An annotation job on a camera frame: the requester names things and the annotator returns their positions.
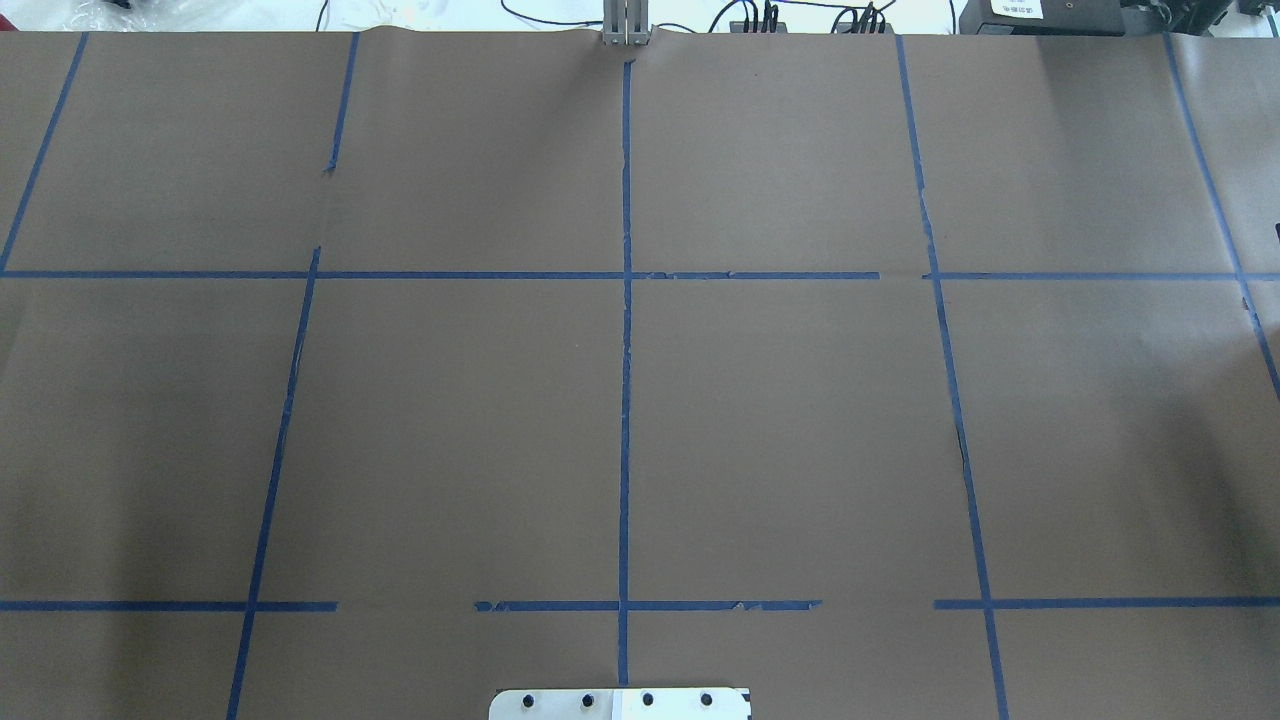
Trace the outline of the white side desk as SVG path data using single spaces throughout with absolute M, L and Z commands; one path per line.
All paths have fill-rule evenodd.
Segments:
M 595 27 L 602 1 L 205 1 L 183 29 L 164 32 L 340 32 L 394 26 L 417 31 L 550 31 Z M 660 29 L 704 32 L 730 1 L 649 1 L 649 19 Z M 868 1 L 773 1 L 795 33 L 826 33 L 845 6 Z M 955 19 L 968 1 L 870 1 L 886 6 L 900 35 L 955 35 Z M 70 1 L 1 1 L 17 28 L 70 31 L 61 23 Z M 1210 31 L 1217 37 L 1277 38 L 1277 13 L 1245 15 L 1231 1 Z

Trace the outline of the crumpled clear plastic wrap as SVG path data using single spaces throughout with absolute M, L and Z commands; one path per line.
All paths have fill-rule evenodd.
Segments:
M 70 31 L 164 32 L 183 29 L 205 1 L 70 1 L 61 27 Z

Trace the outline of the black power adapter box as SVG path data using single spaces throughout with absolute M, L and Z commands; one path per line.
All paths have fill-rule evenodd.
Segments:
M 957 32 L 1120 37 L 1125 24 L 1119 1 L 969 1 Z

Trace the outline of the aluminium frame post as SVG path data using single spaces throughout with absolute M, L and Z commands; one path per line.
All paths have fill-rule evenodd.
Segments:
M 602 41 L 605 46 L 644 46 L 652 40 L 648 0 L 604 0 Z

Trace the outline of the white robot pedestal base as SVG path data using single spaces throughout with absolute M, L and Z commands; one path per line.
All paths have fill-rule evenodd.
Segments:
M 732 687 L 500 691 L 489 719 L 751 719 L 750 691 Z

